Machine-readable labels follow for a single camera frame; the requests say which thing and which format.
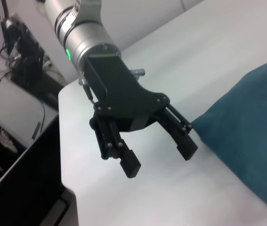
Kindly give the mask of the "silver mount screw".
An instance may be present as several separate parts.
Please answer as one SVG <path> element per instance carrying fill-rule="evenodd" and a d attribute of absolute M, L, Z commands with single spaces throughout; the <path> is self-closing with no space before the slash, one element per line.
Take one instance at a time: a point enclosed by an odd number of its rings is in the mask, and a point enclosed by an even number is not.
<path fill-rule="evenodd" d="M 134 69 L 130 70 L 133 77 L 136 79 L 136 81 L 139 80 L 140 77 L 145 76 L 146 72 L 144 69 Z"/>

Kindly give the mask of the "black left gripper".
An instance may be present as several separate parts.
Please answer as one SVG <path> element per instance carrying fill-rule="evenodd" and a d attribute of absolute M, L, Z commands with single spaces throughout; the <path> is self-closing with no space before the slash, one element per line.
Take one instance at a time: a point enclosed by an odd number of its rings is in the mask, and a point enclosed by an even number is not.
<path fill-rule="evenodd" d="M 188 161 L 198 149 L 189 133 L 192 124 L 163 93 L 143 88 L 118 56 L 90 56 L 84 77 L 97 98 L 90 127 L 94 130 L 103 160 L 120 159 L 128 178 L 138 174 L 141 163 L 120 132 L 141 130 L 154 119 L 170 134 L 182 157 Z"/>

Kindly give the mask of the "white printer box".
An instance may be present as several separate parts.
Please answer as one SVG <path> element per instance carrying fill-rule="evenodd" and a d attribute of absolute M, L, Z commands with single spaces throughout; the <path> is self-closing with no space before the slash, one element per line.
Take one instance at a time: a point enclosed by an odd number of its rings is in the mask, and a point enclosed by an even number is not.
<path fill-rule="evenodd" d="M 0 82 L 0 125 L 22 146 L 34 139 L 58 115 L 57 111 L 6 79 Z"/>

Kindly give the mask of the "black cabinet panel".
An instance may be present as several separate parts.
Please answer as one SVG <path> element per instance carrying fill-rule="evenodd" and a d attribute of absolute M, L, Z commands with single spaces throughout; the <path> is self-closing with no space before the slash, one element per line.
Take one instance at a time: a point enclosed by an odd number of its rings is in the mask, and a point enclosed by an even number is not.
<path fill-rule="evenodd" d="M 0 178 L 0 226 L 40 226 L 56 202 L 62 211 L 58 226 L 70 208 L 62 194 L 59 118 L 44 129 Z"/>

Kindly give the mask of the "teal t-shirt with white print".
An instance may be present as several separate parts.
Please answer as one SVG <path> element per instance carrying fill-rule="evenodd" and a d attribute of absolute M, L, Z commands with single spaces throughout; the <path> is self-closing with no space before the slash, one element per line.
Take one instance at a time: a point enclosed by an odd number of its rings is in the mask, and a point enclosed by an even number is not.
<path fill-rule="evenodd" d="M 267 63 L 193 121 L 200 139 L 267 204 Z"/>

